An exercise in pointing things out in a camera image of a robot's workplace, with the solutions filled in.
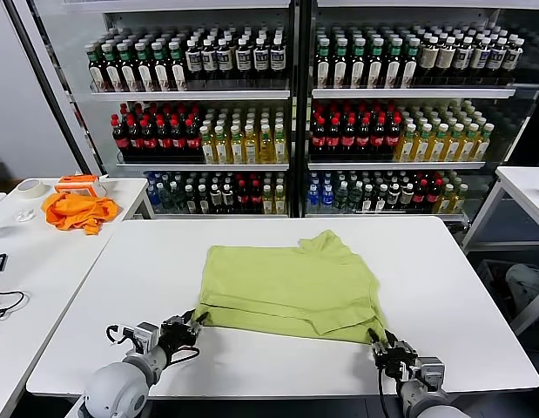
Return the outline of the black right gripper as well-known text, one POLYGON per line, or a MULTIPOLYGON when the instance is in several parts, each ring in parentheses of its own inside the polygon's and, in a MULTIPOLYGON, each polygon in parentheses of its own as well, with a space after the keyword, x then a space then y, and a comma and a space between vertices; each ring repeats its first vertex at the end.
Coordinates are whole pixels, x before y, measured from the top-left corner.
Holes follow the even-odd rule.
POLYGON ((381 343, 379 335, 372 328, 369 328, 367 332, 371 340, 374 363, 378 370, 395 381, 409 381, 418 359, 417 352, 407 343, 398 340, 388 330, 385 331, 385 335, 389 347, 381 343))

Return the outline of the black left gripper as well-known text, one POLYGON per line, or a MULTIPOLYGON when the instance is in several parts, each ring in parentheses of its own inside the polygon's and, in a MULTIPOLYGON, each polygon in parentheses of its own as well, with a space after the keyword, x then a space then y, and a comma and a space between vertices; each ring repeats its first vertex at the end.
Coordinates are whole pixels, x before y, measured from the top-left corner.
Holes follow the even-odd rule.
POLYGON ((158 345, 166 353, 176 353, 180 348, 192 345, 192 335, 199 335, 208 318, 208 312, 202 313, 195 319, 193 315, 194 311, 186 311, 181 315, 173 316, 172 320, 161 323, 158 345))

